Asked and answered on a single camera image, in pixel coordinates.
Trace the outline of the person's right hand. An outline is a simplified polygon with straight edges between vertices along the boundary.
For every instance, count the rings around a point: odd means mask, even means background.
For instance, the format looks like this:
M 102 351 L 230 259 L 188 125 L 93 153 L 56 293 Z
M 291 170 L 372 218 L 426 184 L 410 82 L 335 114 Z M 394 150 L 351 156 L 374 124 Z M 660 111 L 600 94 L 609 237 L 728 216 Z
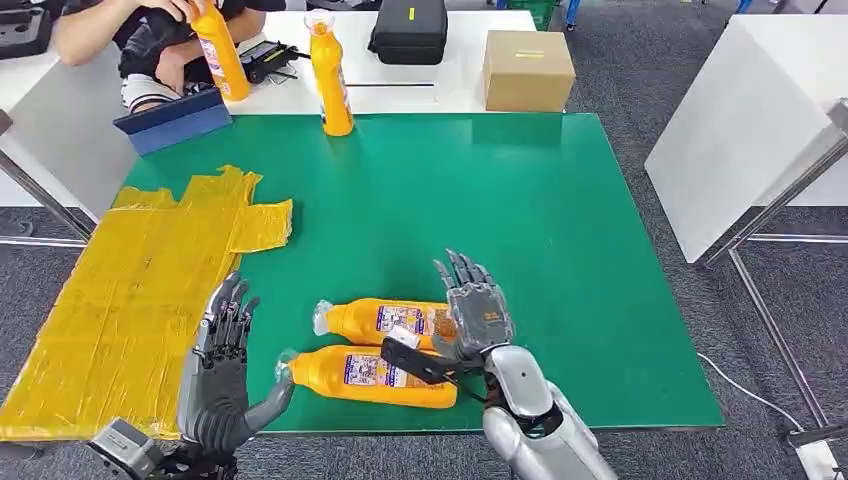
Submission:
M 161 9 L 175 20 L 191 23 L 205 12 L 204 1 L 194 0 L 137 0 L 139 6 Z

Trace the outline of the person's left hand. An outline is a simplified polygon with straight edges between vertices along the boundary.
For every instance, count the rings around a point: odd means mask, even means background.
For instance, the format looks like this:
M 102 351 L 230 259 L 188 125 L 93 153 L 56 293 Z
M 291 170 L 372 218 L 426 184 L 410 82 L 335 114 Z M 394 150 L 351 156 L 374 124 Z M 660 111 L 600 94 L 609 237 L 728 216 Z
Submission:
M 166 47 L 159 56 L 155 69 L 156 79 L 177 95 L 182 96 L 184 93 L 185 64 L 186 60 L 178 45 Z

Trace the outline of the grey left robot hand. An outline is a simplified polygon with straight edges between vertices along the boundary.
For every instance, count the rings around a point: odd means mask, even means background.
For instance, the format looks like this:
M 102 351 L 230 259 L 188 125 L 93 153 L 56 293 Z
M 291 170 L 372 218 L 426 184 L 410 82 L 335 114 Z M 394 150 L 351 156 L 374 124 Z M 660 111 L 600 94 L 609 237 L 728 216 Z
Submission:
M 265 398 L 250 405 L 247 343 L 254 297 L 249 283 L 229 273 L 205 303 L 196 336 L 185 359 L 177 405 L 177 426 L 185 440 L 214 453 L 231 453 L 288 408 L 295 383 L 284 366 Z

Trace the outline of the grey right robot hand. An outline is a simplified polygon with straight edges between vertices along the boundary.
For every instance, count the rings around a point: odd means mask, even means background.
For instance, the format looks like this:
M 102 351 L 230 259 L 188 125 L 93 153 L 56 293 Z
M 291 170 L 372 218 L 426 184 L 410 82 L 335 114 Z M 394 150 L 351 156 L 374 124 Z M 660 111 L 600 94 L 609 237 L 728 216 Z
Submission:
M 514 337 L 514 323 L 505 296 L 491 273 L 463 253 L 448 249 L 450 261 L 434 265 L 445 287 L 449 313 L 456 333 L 436 334 L 433 345 L 446 358 L 471 361 L 489 350 L 507 345 Z

